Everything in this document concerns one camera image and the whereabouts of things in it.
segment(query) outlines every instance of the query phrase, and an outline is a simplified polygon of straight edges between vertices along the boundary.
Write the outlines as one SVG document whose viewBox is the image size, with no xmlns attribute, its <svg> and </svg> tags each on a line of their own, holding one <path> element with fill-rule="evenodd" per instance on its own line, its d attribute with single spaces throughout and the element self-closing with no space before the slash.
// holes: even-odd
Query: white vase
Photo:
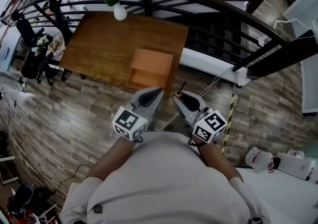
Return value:
<svg viewBox="0 0 318 224">
<path fill-rule="evenodd" d="M 114 16 L 118 21 L 124 20 L 127 17 L 127 11 L 120 3 L 114 5 Z"/>
</svg>

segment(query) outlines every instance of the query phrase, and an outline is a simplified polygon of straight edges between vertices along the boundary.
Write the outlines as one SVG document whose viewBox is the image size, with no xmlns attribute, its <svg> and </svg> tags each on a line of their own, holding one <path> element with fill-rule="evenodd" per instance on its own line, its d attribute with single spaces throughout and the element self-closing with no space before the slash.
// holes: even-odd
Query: warning tape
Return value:
<svg viewBox="0 0 318 224">
<path fill-rule="evenodd" d="M 221 144 L 221 148 L 220 148 L 220 152 L 224 153 L 225 151 L 225 146 L 227 145 L 227 141 L 229 139 L 229 134 L 230 134 L 230 128 L 231 128 L 231 123 L 232 123 L 232 115 L 233 115 L 233 108 L 234 108 L 234 96 L 235 93 L 233 91 L 232 94 L 232 99 L 231 99 L 231 107 L 230 107 L 230 115 L 229 115 L 229 121 L 228 121 L 228 126 L 227 126 L 227 130 L 225 132 L 222 144 Z"/>
</svg>

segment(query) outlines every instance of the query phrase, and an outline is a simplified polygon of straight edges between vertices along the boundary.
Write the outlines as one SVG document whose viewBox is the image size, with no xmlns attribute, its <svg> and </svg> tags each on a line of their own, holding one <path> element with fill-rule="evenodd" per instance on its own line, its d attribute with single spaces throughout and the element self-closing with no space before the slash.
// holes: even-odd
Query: tiled floor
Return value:
<svg viewBox="0 0 318 224">
<path fill-rule="evenodd" d="M 71 177 L 80 164 L 93 165 L 114 143 L 111 120 L 120 105 L 130 100 L 132 93 L 114 85 L 73 73 L 65 83 L 55 77 L 50 87 L 30 81 L 29 94 L 15 96 L 16 113 L 9 123 L 11 151 L 16 163 L 36 185 L 55 189 Z M 186 90 L 200 93 L 213 80 L 180 68 L 174 90 L 184 81 Z M 204 99 L 213 109 L 228 117 L 232 85 L 218 81 Z M 248 150 L 257 146 L 273 154 L 288 149 L 300 149 L 308 139 L 318 137 L 318 118 L 303 118 L 301 114 L 302 82 L 300 66 L 236 88 L 235 109 L 226 156 L 234 164 L 244 164 Z M 161 128 L 175 108 L 163 102 L 155 116 L 155 127 Z M 0 105 L 2 130 L 6 130 L 7 110 Z M 72 181 L 81 181 L 87 173 L 82 167 Z M 69 185 L 66 182 L 54 196 L 63 204 Z"/>
</svg>

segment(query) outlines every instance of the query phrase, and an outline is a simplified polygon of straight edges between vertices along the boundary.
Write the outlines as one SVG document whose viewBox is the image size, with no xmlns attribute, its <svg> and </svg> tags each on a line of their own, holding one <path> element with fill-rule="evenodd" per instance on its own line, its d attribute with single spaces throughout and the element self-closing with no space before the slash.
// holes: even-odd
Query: wooden table top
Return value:
<svg viewBox="0 0 318 224">
<path fill-rule="evenodd" d="M 170 93 L 188 28 L 129 14 L 117 21 L 112 12 L 89 12 L 77 27 L 59 66 L 126 87 L 136 48 L 173 55 L 167 79 Z"/>
</svg>

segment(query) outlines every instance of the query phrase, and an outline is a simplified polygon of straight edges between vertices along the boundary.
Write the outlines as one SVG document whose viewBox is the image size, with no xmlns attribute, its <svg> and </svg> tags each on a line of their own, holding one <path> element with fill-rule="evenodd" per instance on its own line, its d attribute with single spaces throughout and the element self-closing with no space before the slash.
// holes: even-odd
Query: orange box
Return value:
<svg viewBox="0 0 318 224">
<path fill-rule="evenodd" d="M 151 86 L 165 88 L 173 55 L 137 48 L 127 86 L 143 89 Z"/>
</svg>

